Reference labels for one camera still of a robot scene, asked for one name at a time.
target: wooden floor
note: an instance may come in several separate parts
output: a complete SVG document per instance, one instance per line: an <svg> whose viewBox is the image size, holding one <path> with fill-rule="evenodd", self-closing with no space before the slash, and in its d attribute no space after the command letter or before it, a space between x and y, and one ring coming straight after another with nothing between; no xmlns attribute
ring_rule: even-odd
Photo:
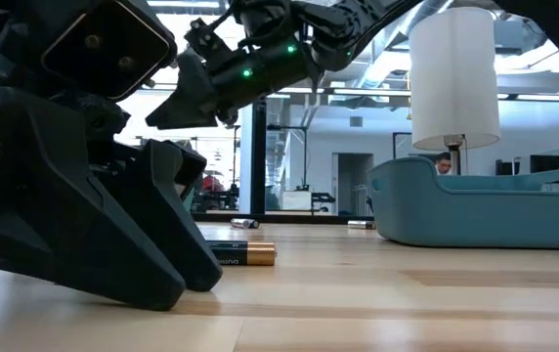
<svg viewBox="0 0 559 352"><path fill-rule="evenodd" d="M277 265L226 268L167 314L0 272L0 352L559 352L559 251L412 248L339 226L201 230L277 242Z"/></svg>

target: white lampshade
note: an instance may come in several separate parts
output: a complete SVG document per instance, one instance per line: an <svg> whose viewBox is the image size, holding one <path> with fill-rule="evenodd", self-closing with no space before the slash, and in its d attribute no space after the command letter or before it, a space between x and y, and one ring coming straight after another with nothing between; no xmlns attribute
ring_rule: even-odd
<svg viewBox="0 0 559 352"><path fill-rule="evenodd" d="M490 12L454 8L423 20L409 36L409 54L416 148L443 150L451 135L463 135L469 149L500 139Z"/></svg>

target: black pillar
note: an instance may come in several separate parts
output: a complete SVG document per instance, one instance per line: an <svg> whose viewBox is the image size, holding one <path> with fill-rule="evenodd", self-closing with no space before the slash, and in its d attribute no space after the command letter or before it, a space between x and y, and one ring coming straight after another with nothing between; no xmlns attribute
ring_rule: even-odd
<svg viewBox="0 0 559 352"><path fill-rule="evenodd" d="M252 105L251 121L251 213L264 214L267 178L267 100Z"/></svg>

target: battery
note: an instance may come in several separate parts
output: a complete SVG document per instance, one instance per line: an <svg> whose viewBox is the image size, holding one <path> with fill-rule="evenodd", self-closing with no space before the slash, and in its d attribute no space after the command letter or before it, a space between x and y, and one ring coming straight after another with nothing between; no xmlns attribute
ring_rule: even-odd
<svg viewBox="0 0 559 352"><path fill-rule="evenodd" d="M374 221L350 221L347 223L350 229L362 229L362 230L375 230Z"/></svg>
<svg viewBox="0 0 559 352"><path fill-rule="evenodd" d="M273 242L208 241L221 265L273 266L276 244Z"/></svg>
<svg viewBox="0 0 559 352"><path fill-rule="evenodd" d="M239 229L257 229L260 226L260 223L251 219L232 219L230 223Z"/></svg>

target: doorway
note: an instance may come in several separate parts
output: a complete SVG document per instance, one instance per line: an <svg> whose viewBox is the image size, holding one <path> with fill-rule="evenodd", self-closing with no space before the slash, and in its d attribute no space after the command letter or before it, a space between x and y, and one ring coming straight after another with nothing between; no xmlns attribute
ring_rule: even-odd
<svg viewBox="0 0 559 352"><path fill-rule="evenodd" d="M373 154L336 153L332 156L332 184L339 216L372 216L366 172L373 166Z"/></svg>

